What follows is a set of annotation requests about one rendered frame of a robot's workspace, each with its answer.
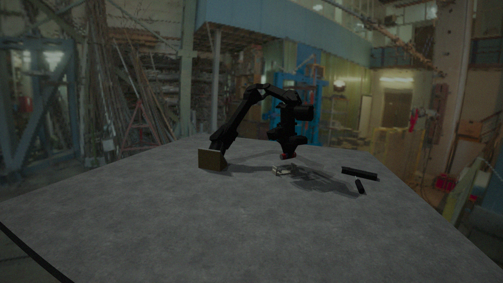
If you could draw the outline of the red and blue battery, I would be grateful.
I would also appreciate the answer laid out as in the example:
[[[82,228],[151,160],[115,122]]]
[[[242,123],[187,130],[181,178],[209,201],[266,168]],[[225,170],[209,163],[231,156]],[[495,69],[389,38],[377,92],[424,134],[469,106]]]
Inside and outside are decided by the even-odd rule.
[[[285,160],[285,159],[288,159],[288,153],[284,153],[284,154],[280,154],[280,160]],[[294,152],[294,154],[291,156],[291,158],[295,158],[296,157],[296,153]]]

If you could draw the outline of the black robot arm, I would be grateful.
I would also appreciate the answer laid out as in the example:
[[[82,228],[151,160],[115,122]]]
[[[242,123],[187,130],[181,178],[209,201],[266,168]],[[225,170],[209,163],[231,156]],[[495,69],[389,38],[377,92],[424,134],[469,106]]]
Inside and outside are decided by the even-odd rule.
[[[264,89],[265,94],[261,95],[258,91],[259,89]],[[244,92],[244,98],[237,110],[234,112],[228,123],[223,124],[215,133],[210,136],[210,147],[209,150],[221,151],[223,156],[225,155],[225,150],[231,146],[233,141],[237,138],[238,132],[237,127],[243,120],[246,113],[249,111],[253,104],[258,103],[266,98],[266,96],[272,95],[275,98],[282,100],[275,108],[281,108],[281,120],[300,120],[300,121],[312,121],[313,120],[313,104],[302,104],[300,96],[297,91],[283,90],[270,83],[264,84],[253,84],[246,88]],[[266,132],[269,140],[277,140],[279,137],[287,136],[287,129],[284,124]]]

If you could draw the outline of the black rectangular bar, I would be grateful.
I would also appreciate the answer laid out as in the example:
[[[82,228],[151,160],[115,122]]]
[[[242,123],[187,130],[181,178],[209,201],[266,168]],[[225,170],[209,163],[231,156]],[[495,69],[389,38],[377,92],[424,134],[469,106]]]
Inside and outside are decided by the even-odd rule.
[[[369,180],[375,180],[375,181],[376,181],[377,175],[378,175],[376,173],[353,169],[353,168],[347,168],[347,167],[343,167],[341,173],[351,175],[351,176],[357,176],[357,177],[365,178],[365,179],[369,179]]]

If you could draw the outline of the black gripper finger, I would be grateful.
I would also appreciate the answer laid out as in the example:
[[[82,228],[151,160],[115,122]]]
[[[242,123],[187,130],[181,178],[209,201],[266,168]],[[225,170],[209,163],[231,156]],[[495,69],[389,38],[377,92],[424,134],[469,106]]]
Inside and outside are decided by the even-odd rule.
[[[288,143],[289,140],[277,140],[278,143],[280,143],[282,147],[283,153],[288,153],[287,151],[287,146],[284,143]]]
[[[297,146],[291,145],[290,143],[284,143],[287,146],[288,151],[288,159],[291,159],[291,156],[294,154]]]

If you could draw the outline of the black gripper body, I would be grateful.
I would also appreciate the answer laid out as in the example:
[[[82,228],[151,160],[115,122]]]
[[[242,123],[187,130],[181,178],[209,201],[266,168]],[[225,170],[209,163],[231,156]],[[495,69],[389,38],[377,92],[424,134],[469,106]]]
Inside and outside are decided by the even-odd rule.
[[[297,136],[297,132],[295,132],[295,125],[297,125],[297,122],[295,122],[295,120],[281,120],[281,122],[278,123],[281,126],[284,124],[287,129],[287,137],[281,136],[278,140],[289,140],[288,143],[294,146],[307,144],[306,136]]]

